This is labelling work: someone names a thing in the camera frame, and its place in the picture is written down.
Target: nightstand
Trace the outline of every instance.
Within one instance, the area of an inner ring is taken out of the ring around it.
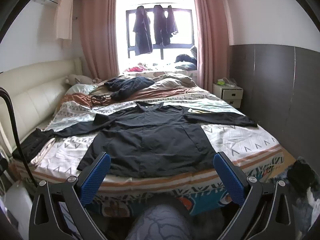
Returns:
[[[234,108],[240,108],[243,89],[241,87],[229,87],[213,84],[213,94],[226,101]]]

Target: black shirt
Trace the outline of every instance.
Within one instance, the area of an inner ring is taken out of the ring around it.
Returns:
[[[111,115],[96,114],[94,121],[80,122],[58,137],[100,131],[79,163],[89,166],[101,152],[111,156],[109,174],[148,178],[201,171],[213,167],[215,151],[197,122],[254,126],[236,113],[213,113],[183,106],[136,102],[135,107]]]

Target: stuffed animal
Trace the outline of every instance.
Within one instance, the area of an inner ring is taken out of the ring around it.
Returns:
[[[90,77],[74,75],[74,74],[68,75],[66,78],[66,83],[71,86],[75,84],[93,85],[100,82],[101,82],[101,79],[99,78],[92,79]]]

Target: dark gray wall panel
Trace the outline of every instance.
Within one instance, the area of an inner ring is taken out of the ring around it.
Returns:
[[[283,146],[303,156],[320,174],[320,53],[296,48],[292,104],[283,133]]]
[[[253,89],[254,44],[235,45],[231,47],[230,78],[243,88],[241,112],[251,115],[251,92]]]
[[[294,47],[255,45],[251,118],[279,141],[288,117],[294,78]]]

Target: metal bolt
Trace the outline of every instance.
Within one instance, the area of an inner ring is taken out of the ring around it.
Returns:
[[[248,178],[248,180],[249,180],[250,182],[252,182],[252,183],[256,183],[256,182],[257,182],[257,179],[256,179],[254,176],[250,176],[250,177]]]
[[[70,177],[68,178],[68,182],[70,182],[70,183],[75,182],[76,179],[77,179],[76,176],[70,176]]]
[[[285,182],[284,182],[283,180],[279,180],[278,183],[279,183],[279,185],[282,186],[282,187],[285,186]]]
[[[40,187],[44,186],[45,184],[47,184],[47,182],[46,182],[45,180],[41,180],[41,181],[39,182],[39,186],[40,186]]]

